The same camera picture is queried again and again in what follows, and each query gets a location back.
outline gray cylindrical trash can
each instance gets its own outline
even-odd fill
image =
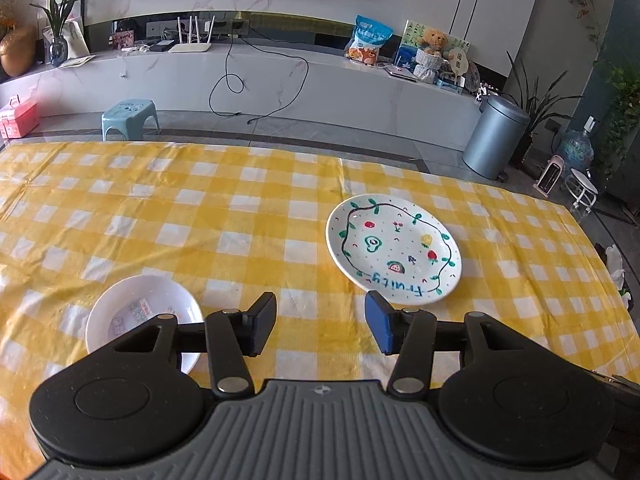
[[[466,145],[462,160],[476,173],[495,180],[513,155],[529,124],[529,115],[497,95],[483,99],[480,111],[482,116]]]

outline snack bag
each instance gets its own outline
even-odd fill
[[[357,16],[353,40],[344,55],[354,61],[374,65],[378,61],[380,47],[393,33],[391,27],[364,16]]]

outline oval plate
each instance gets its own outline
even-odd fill
[[[326,243],[353,283],[391,303],[434,303],[460,281],[460,250],[449,231],[402,198],[363,194],[345,200],[326,223]]]

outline teddy bear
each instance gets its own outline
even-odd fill
[[[422,34],[420,45],[424,47],[424,51],[432,56],[442,56],[442,49],[449,41],[449,37],[442,31],[435,28],[425,28]]]

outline floor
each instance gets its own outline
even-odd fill
[[[502,184],[474,173],[462,161],[462,152],[401,139],[376,132],[310,123],[281,118],[262,118],[235,115],[219,117],[210,112],[158,112],[162,131],[145,131],[146,140],[163,142],[196,142],[199,144],[228,144],[235,146],[261,146],[318,155],[339,156],[361,162],[379,162],[398,168],[450,176],[468,182],[488,184],[512,192],[540,198],[532,188],[533,179],[525,173],[508,167],[509,179]],[[108,140],[120,140],[120,134]],[[44,118],[36,130],[22,142],[57,142],[69,140],[102,140],[100,114],[78,114]],[[544,158],[538,166],[546,164]],[[556,186],[550,200],[569,207],[573,201],[566,190]],[[620,204],[606,195],[598,200],[597,210],[581,218],[580,225],[593,244],[604,247],[616,244],[623,254],[626,280],[631,295],[640,302],[640,231],[638,226],[622,213]],[[640,328],[640,307],[632,311],[636,326]]]

